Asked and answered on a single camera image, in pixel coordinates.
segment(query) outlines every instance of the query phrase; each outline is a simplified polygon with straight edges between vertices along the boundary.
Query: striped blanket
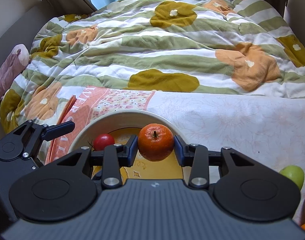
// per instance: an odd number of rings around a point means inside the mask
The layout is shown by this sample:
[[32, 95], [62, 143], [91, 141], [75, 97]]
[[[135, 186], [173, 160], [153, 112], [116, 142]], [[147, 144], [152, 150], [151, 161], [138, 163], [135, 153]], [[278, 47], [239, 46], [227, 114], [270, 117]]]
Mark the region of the striped blanket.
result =
[[305, 98], [305, 48], [263, 0], [122, 0], [51, 19], [5, 94], [6, 132], [88, 86]]

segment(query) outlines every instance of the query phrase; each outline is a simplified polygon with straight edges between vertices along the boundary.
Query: screw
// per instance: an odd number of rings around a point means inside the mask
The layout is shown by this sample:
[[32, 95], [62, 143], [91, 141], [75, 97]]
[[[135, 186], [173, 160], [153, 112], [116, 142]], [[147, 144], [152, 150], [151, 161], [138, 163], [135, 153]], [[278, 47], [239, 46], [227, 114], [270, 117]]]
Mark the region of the screw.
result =
[[191, 180], [191, 183], [195, 186], [203, 186], [203, 185], [207, 184], [207, 180], [205, 178], [197, 177], [197, 178], [193, 178]]
[[119, 179], [117, 178], [106, 178], [104, 179], [104, 184], [106, 184], [107, 186], [116, 186], [119, 183]]

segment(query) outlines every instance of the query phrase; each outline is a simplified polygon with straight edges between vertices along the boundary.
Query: green fruit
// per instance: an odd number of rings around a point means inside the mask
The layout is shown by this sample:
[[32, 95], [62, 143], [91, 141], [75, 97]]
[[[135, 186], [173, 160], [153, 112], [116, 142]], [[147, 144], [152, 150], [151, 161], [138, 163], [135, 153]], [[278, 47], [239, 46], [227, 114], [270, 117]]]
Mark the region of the green fruit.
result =
[[294, 183], [296, 183], [299, 190], [301, 190], [303, 181], [305, 180], [305, 173], [303, 172], [302, 168], [296, 165], [289, 165], [283, 168], [279, 173], [288, 179], [291, 179]]

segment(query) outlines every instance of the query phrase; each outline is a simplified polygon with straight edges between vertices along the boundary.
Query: cherry tomato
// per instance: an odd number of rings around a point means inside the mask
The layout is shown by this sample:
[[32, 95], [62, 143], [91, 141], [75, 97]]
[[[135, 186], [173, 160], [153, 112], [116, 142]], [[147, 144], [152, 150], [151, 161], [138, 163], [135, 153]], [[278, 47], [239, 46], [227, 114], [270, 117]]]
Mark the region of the cherry tomato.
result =
[[106, 146], [115, 143], [115, 139], [107, 133], [100, 134], [93, 142], [95, 151], [102, 151]]

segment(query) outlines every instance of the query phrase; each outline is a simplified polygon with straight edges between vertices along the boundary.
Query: bowl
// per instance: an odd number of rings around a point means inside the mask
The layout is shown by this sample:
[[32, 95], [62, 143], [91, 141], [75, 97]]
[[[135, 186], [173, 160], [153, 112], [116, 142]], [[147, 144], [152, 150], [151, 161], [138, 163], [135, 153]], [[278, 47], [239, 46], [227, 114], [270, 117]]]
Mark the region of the bowl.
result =
[[[187, 141], [175, 125], [159, 115], [143, 110], [121, 110], [105, 114], [88, 124], [72, 142], [69, 152], [82, 146], [89, 146], [89, 142], [99, 134], [111, 133], [114, 136], [117, 131], [125, 130], [125, 128], [134, 128], [130, 129], [130, 131], [137, 133], [139, 129], [150, 123], [162, 124], [168, 127], [173, 135], [180, 135], [184, 141]], [[180, 167], [174, 152], [160, 162], [150, 162], [144, 159], [138, 152], [133, 167], [121, 168], [121, 174], [122, 177], [126, 176], [127, 178], [134, 179], [176, 179], [181, 177], [187, 181], [190, 167]]]

